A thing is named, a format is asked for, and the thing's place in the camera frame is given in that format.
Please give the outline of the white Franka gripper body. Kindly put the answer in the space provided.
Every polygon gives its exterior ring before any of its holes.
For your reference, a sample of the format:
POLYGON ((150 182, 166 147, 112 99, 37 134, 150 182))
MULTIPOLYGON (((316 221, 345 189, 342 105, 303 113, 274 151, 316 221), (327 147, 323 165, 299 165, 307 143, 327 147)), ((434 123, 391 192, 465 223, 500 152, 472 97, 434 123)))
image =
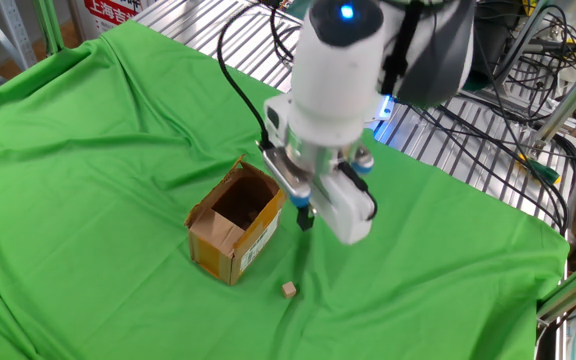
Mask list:
POLYGON ((371 230, 374 201, 341 171, 313 180, 311 205, 342 244, 361 241, 371 230))

